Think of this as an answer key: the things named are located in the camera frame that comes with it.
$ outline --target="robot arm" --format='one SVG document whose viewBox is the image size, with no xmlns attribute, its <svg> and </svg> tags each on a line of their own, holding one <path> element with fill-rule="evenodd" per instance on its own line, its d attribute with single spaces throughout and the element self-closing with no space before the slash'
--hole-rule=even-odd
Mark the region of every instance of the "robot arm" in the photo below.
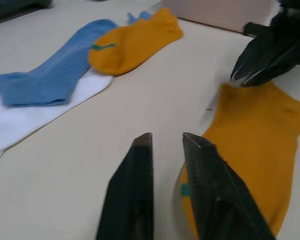
<svg viewBox="0 0 300 240">
<path fill-rule="evenodd" d="M 300 0 L 280 0 L 270 26 L 249 22 L 244 33 L 254 39 L 238 58 L 231 81 L 242 87 L 265 84 L 300 65 Z"/>
</svg>

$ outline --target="beige tabletop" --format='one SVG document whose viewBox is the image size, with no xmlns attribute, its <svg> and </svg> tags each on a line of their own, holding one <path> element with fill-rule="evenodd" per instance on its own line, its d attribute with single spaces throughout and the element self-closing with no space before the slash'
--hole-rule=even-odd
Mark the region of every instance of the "beige tabletop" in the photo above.
<svg viewBox="0 0 300 240">
<path fill-rule="evenodd" d="M 0 24 L 0 73 L 29 71 L 80 27 L 127 24 L 154 0 L 57 0 L 55 7 Z M 111 86 L 39 129 L 0 158 L 0 240 L 93 240 L 108 180 L 133 139 L 153 133 L 156 240 L 183 240 L 172 195 L 184 162 L 182 133 L 201 135 L 206 111 L 250 38 L 179 21 L 184 37 Z M 300 67 L 277 84 L 300 100 Z M 300 239 L 300 144 L 280 240 Z"/>
</svg>

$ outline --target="white sock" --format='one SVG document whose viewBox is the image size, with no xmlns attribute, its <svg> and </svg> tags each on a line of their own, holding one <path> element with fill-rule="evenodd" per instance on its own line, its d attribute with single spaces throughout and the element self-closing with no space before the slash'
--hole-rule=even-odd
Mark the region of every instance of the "white sock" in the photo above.
<svg viewBox="0 0 300 240">
<path fill-rule="evenodd" d="M 104 90 L 112 79 L 113 76 L 101 75 L 90 68 L 79 79 L 66 105 L 6 107 L 0 99 L 0 156 L 9 146 Z"/>
</svg>

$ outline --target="yellow sock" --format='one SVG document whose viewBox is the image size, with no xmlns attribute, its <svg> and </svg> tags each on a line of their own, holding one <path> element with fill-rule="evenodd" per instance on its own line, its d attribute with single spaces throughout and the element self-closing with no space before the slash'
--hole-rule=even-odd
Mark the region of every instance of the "yellow sock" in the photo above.
<svg viewBox="0 0 300 240">
<path fill-rule="evenodd" d="M 186 169 L 186 166 L 183 166 L 182 173 L 181 173 L 181 184 L 182 187 L 187 185 L 188 183 L 188 172 Z M 198 232 L 196 228 L 196 221 L 195 221 L 195 216 L 193 214 L 192 210 L 192 205 L 191 205 L 191 200 L 189 194 L 182 194 L 182 208 L 185 213 L 185 217 L 187 219 L 187 222 L 190 226 L 190 229 L 192 230 L 194 236 L 196 239 L 198 239 Z"/>
<path fill-rule="evenodd" d="M 149 20 L 140 19 L 101 36 L 89 51 L 88 60 L 101 73 L 120 75 L 182 36 L 177 18 L 162 8 Z"/>
<path fill-rule="evenodd" d="M 273 83 L 221 86 L 213 123 L 202 135 L 245 182 L 275 236 L 289 206 L 299 135 L 300 102 Z M 190 207 L 182 201 L 191 226 Z"/>
</svg>

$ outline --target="sock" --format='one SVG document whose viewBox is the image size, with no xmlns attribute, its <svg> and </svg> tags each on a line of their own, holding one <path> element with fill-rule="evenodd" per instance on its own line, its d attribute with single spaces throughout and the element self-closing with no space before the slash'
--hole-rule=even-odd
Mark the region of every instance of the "sock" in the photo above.
<svg viewBox="0 0 300 240">
<path fill-rule="evenodd" d="M 67 104 L 79 78 L 89 68 L 87 55 L 92 43 L 116 27 L 107 19 L 90 22 L 34 70 L 0 75 L 3 104 L 11 107 Z"/>
<path fill-rule="evenodd" d="M 89 51 L 89 63 L 101 73 L 120 75 L 136 68 L 182 35 L 177 18 L 168 8 L 163 8 L 149 20 L 140 19 L 100 37 Z"/>
<path fill-rule="evenodd" d="M 152 17 L 152 14 L 147 11 L 142 11 L 138 18 L 135 18 L 130 12 L 128 12 L 128 23 L 129 25 L 138 22 L 140 19 L 149 20 Z"/>
<path fill-rule="evenodd" d="M 113 77 L 88 70 L 78 81 L 69 104 L 6 107 L 0 100 L 0 153 L 109 86 Z"/>
<path fill-rule="evenodd" d="M 300 135 L 300 102 L 272 82 L 254 88 L 223 85 L 214 120 L 202 135 L 241 177 L 277 235 L 288 210 Z M 187 170 L 181 177 L 187 184 Z M 191 202 L 182 208 L 194 230 Z"/>
</svg>

